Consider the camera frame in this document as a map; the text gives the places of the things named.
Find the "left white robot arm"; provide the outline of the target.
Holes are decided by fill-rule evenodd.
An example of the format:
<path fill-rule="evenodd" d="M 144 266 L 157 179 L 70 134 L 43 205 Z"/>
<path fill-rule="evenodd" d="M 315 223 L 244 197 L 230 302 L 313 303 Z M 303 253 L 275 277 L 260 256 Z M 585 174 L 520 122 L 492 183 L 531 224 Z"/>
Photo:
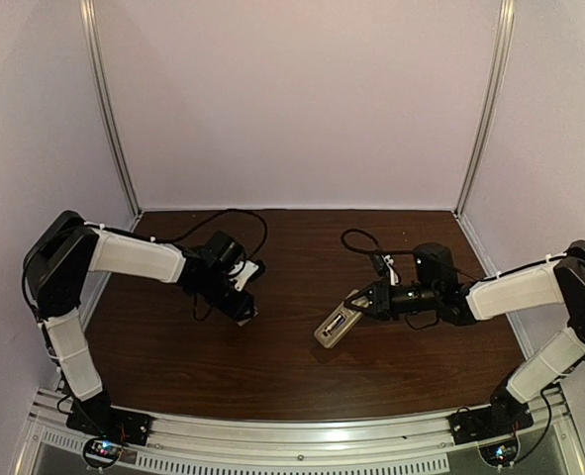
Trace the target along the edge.
<path fill-rule="evenodd" d="M 28 251 L 21 291 L 42 331 L 50 359 L 84 411 L 111 402 L 80 322 L 81 293 L 94 272 L 179 286 L 243 325 L 257 314 L 248 283 L 265 270 L 234 237 L 216 231 L 195 247 L 180 237 L 143 237 L 62 212 Z"/>

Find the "grey remote control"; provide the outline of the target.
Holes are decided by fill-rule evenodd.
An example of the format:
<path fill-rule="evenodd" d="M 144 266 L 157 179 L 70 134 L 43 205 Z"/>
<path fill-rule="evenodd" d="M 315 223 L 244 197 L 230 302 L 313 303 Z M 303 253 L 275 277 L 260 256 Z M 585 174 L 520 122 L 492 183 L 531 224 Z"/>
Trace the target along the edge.
<path fill-rule="evenodd" d="M 323 348 L 334 348 L 361 317 L 362 312 L 349 309 L 342 300 L 315 329 L 314 338 Z"/>

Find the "white gold AAA battery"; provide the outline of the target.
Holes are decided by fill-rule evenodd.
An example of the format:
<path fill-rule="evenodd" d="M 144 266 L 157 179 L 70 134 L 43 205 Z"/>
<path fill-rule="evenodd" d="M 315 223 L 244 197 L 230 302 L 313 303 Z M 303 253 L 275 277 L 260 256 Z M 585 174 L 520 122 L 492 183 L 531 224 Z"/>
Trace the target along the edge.
<path fill-rule="evenodd" d="M 337 319 L 332 320 L 328 323 L 325 328 L 323 329 L 323 335 L 325 337 L 329 337 L 335 334 L 338 331 L 338 328 L 345 322 L 343 317 L 338 317 Z"/>

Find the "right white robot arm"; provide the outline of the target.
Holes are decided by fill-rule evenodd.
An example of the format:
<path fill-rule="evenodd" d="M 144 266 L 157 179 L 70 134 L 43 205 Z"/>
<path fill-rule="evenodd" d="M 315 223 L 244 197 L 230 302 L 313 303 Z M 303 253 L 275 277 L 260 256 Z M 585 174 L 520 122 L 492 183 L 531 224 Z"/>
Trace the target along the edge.
<path fill-rule="evenodd" d="M 456 327 L 519 310 L 565 306 L 565 328 L 491 395 L 495 424 L 511 424 L 541 390 L 585 360 L 585 240 L 573 242 L 558 255 L 466 283 L 459 282 L 448 247 L 428 242 L 408 253 L 415 262 L 415 283 L 399 285 L 384 277 L 347 297 L 344 306 L 379 321 L 433 311 L 438 320 Z"/>

